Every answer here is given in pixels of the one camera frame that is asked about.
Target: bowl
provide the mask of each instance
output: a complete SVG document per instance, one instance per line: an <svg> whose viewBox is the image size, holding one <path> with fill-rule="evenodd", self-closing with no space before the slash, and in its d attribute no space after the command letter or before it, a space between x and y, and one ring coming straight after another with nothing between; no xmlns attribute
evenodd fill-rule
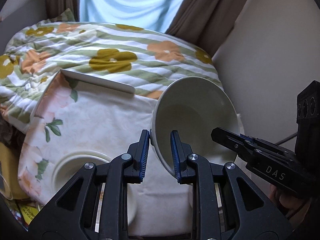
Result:
<svg viewBox="0 0 320 240"><path fill-rule="evenodd" d="M51 188L53 195L56 194L65 183L71 179L71 177L76 174L76 172L87 162L95 163L96 165L101 165L111 162L111 158L105 154L95 152L95 151L82 151L74 152L66 155L62 160L60 160L54 167L52 173ZM137 200L132 190L132 187L128 185L127 188L128 199L128 225L133 221L137 212Z"/></svg>
<svg viewBox="0 0 320 240"><path fill-rule="evenodd" d="M151 144L164 168L174 175L170 133L177 130L182 142L211 163L224 165L236 153L211 139L222 127L240 134L236 111L228 96L213 82L185 77L170 84L160 96L151 120Z"/></svg>

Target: white lettering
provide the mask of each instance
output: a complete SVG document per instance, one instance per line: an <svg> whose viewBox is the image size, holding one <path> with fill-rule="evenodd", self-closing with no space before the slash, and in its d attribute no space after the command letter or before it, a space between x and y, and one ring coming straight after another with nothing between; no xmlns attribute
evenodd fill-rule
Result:
<svg viewBox="0 0 320 240"><path fill-rule="evenodd" d="M272 170L272 167L271 166L268 166L267 170L266 170L266 173L270 173Z"/></svg>

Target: headboard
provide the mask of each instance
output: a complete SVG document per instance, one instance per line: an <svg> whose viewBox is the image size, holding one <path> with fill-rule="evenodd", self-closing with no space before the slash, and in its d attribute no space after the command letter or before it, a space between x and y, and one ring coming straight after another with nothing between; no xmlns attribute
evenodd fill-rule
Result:
<svg viewBox="0 0 320 240"><path fill-rule="evenodd" d="M47 19L44 0L32 0L0 22L0 55L18 31Z"/></svg>

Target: white flower center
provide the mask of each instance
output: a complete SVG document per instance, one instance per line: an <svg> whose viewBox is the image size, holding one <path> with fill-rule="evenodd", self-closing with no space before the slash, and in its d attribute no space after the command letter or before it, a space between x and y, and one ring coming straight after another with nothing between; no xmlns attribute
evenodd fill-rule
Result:
<svg viewBox="0 0 320 240"><path fill-rule="evenodd" d="M4 62L3 62L3 65L4 66L7 66L11 61L7 58Z"/></svg>

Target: window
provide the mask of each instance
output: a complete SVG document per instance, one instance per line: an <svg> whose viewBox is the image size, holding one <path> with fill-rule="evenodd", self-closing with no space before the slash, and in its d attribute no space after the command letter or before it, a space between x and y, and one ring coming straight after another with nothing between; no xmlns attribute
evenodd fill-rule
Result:
<svg viewBox="0 0 320 240"><path fill-rule="evenodd" d="M80 0L80 21L165 32L183 0Z"/></svg>

